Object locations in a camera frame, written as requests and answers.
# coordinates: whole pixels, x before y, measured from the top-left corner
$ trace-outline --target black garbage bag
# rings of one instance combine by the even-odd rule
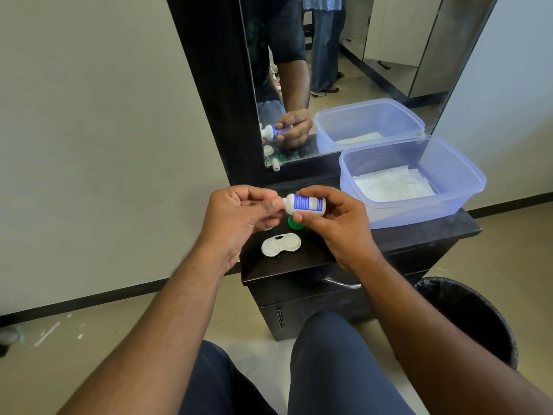
[[[421,279],[415,289],[456,327],[516,369],[518,348],[501,313],[472,288],[449,278]]]

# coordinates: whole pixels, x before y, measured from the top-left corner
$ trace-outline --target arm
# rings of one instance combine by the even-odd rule
[[[313,127],[307,109],[311,78],[305,61],[305,36],[299,0],[287,0],[280,12],[267,22],[267,36],[278,66],[287,112],[280,117],[278,128],[294,126],[276,140],[288,148],[297,148],[305,143]]]
[[[325,197],[327,215],[294,214],[319,233],[342,268],[354,272],[407,377],[432,415],[546,414],[553,402],[429,304],[382,257],[363,203],[334,188],[300,195]]]
[[[279,223],[272,190],[215,191],[192,251],[128,336],[59,411],[68,414],[176,414],[211,317],[221,276],[253,231]]]

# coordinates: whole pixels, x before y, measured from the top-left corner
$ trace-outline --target shirt sleeve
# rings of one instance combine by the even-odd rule
[[[287,0],[280,12],[267,21],[267,38],[275,64],[305,61],[305,35],[300,0]]]

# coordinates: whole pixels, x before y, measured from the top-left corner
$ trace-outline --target green cap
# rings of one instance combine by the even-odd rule
[[[292,219],[292,216],[289,216],[288,217],[288,225],[290,226],[290,228],[292,230],[301,230],[303,229],[305,226],[303,224],[300,224],[300,223],[296,223],[293,219]]]

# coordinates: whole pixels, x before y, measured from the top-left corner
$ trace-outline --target forearm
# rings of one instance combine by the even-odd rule
[[[545,395],[450,323],[384,258],[365,260],[355,272],[432,415],[553,411]]]
[[[309,106],[309,70],[304,60],[277,64],[282,100],[287,112],[307,109]]]
[[[177,413],[211,317],[221,262],[199,248],[59,412]]]

